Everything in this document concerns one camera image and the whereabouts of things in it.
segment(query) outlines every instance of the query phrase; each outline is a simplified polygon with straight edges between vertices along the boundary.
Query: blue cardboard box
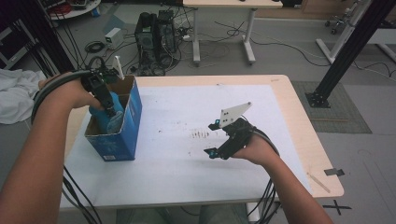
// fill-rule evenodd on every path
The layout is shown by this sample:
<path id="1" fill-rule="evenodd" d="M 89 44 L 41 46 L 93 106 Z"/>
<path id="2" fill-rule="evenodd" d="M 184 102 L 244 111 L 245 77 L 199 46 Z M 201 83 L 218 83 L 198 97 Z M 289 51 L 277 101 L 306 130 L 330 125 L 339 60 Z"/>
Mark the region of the blue cardboard box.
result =
<path id="1" fill-rule="evenodd" d="M 118 133 L 100 134 L 94 117 L 85 131 L 85 137 L 104 161 L 133 161 L 139 133 L 142 102 L 134 76 L 125 76 L 123 81 L 108 85 L 120 98 L 124 107 L 122 126 Z"/>

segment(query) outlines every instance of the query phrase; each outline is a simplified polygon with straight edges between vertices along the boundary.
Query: black tape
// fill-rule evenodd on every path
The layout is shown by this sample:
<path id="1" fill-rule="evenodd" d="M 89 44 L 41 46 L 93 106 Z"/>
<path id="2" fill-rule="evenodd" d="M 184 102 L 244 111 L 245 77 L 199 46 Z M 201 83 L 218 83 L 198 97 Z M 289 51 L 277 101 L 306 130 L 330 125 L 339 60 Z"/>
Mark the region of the black tape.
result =
<path id="1" fill-rule="evenodd" d="M 337 170 L 335 168 L 332 168 L 332 169 L 329 169 L 329 170 L 325 170 L 324 173 L 326 173 L 326 175 L 337 175 L 337 176 L 345 174 L 343 169 Z"/>

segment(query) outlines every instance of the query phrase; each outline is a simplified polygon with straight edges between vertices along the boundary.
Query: white cloth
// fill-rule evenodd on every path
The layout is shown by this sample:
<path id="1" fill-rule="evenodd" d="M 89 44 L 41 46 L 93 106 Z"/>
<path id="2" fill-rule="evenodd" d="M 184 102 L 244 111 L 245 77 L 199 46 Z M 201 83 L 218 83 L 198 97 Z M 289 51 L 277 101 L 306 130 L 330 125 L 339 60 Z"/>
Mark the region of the white cloth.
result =
<path id="1" fill-rule="evenodd" d="M 42 79 L 41 71 L 0 69 L 0 123 L 12 124 L 32 115 L 33 98 Z"/>

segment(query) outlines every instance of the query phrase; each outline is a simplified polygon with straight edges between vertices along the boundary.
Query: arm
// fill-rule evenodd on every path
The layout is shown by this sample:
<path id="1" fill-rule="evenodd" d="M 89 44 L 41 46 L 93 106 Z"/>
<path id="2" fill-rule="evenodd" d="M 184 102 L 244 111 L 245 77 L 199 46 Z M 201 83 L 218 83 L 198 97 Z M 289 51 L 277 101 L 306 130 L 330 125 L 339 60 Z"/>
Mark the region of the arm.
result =
<path id="1" fill-rule="evenodd" d="M 285 162 L 258 135 L 253 135 L 248 145 L 233 156 L 261 165 L 267 171 L 289 223 L 332 223 Z"/>
<path id="2" fill-rule="evenodd" d="M 100 103 L 79 79 L 46 97 L 0 192 L 0 223 L 56 223 L 62 193 L 67 121 L 73 108 Z"/>

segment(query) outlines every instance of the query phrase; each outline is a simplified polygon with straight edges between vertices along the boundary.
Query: person's left hand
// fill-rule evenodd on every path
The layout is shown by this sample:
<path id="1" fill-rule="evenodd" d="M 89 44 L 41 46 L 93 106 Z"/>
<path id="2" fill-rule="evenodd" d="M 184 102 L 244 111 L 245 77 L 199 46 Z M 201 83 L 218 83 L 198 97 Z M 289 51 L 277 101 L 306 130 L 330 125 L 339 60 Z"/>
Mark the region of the person's left hand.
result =
<path id="1" fill-rule="evenodd" d="M 51 82 L 58 76 L 48 78 L 38 82 L 38 87 L 42 89 L 47 83 Z M 67 109 L 79 108 L 84 105 L 90 105 L 96 109 L 103 110 L 100 102 L 90 93 L 84 90 L 80 79 L 69 81 L 51 92 L 45 99 L 45 102 L 54 106 L 62 106 Z"/>

